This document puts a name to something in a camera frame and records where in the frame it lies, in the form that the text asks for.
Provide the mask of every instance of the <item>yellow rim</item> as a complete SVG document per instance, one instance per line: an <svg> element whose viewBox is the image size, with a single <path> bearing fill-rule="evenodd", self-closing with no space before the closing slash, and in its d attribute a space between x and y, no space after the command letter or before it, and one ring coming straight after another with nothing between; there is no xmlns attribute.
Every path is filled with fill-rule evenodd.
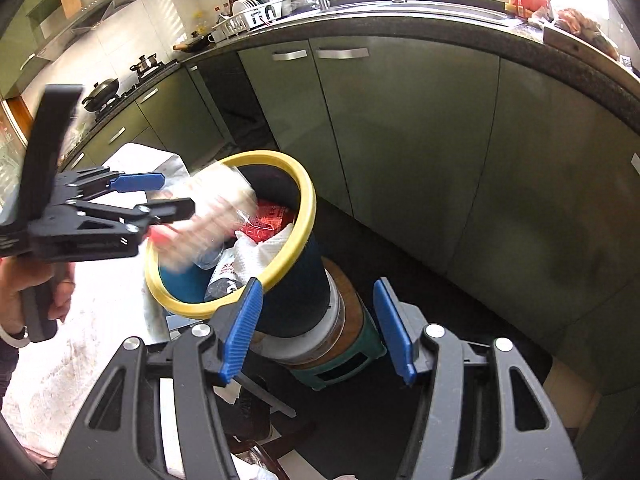
<svg viewBox="0 0 640 480"><path fill-rule="evenodd" d="M305 168L294 158L284 153L270 152L267 150L245 152L229 156L223 159L222 162L228 166L235 166L237 168L251 164L275 166L290 175L300 190L300 208L298 209L296 222L293 225L293 231L284 244L284 247L260 276L258 276L264 291L267 292L289 272L289 269L300 256L311 234L311 229L316 219L316 192L314 186ZM208 319L219 307L237 301L244 291L244 287L242 287L224 298L207 301L206 303L183 303L176 300L169 294L166 288L164 288L164 284L160 279L158 253L151 241L148 241L146 244L145 279L149 291L158 303L174 314L191 317L193 319Z"/></svg>

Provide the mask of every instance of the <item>gas stove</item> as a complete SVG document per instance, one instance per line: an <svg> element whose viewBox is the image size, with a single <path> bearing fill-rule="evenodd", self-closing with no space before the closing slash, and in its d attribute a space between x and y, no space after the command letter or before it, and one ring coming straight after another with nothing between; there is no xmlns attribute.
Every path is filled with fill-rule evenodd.
<svg viewBox="0 0 640 480"><path fill-rule="evenodd" d="M164 72L165 70L174 67L178 64L177 59L171 60L169 63L164 63L162 61L158 62L158 65L146 70L142 76L138 76L138 82L133 84L127 91L122 94L116 94L115 97L111 98L107 104L105 104L100 110L95 113L95 122L98 123L103 120L121 101L137 92L139 88L150 79L157 76L159 73Z"/></svg>

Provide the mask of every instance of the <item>pot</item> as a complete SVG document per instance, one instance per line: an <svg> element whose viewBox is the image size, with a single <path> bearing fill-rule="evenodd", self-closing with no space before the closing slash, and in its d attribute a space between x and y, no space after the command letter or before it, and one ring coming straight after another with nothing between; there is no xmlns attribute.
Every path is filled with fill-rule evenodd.
<svg viewBox="0 0 640 480"><path fill-rule="evenodd" d="M129 70L138 74L138 77L142 76L150 68L154 68L158 66L158 60L156 59L157 54L152 54L149 57L140 56L140 62L135 65L131 65Z"/></svg>
<svg viewBox="0 0 640 480"><path fill-rule="evenodd" d="M210 33L199 36L197 32L191 33L191 39L183 43L177 43L173 46L174 50L183 52L199 52L214 43Z"/></svg>
<svg viewBox="0 0 640 480"><path fill-rule="evenodd" d="M118 79L105 79L101 83L94 84L94 89L91 93L82 99L84 109L88 112L97 112L102 108L109 99L113 98L120 89L120 82Z"/></svg>

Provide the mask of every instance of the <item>drawer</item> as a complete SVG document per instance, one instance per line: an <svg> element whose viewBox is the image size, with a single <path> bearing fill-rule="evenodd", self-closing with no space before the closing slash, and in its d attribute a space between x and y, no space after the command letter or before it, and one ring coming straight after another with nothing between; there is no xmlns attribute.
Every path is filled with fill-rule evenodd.
<svg viewBox="0 0 640 480"><path fill-rule="evenodd" d="M149 127L144 115L133 103L127 106L117 116L98 132L85 147L85 152L97 164L102 164L127 142L133 140Z"/></svg>
<svg viewBox="0 0 640 480"><path fill-rule="evenodd" d="M65 171L84 170L84 168L92 168L96 166L94 160L86 154L85 150L78 153L71 161L65 166Z"/></svg>

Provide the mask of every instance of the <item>countertop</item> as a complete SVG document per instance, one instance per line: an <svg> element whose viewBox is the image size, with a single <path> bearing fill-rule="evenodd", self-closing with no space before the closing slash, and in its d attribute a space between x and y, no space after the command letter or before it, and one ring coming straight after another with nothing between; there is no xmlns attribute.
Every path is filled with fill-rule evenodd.
<svg viewBox="0 0 640 480"><path fill-rule="evenodd" d="M339 3L351 3L351 0ZM464 0L458 3L497 10L496 2L491 0ZM343 12L339 15L310 12L309 15L308 18L300 15L294 22L285 18L269 27L225 40L193 56L178 56L177 64L146 81L136 92L122 100L106 117L96 123L65 157L64 164L80 153L106 123L159 81L179 70L182 65L191 67L208 57L246 48L327 36L414 38L489 52L528 66L577 89L640 134L640 101L634 95L580 59L544 44L542 31L526 23L507 28L475 20L417 14L403 10L376 12L372 9L371 12L354 12L353 14Z"/></svg>

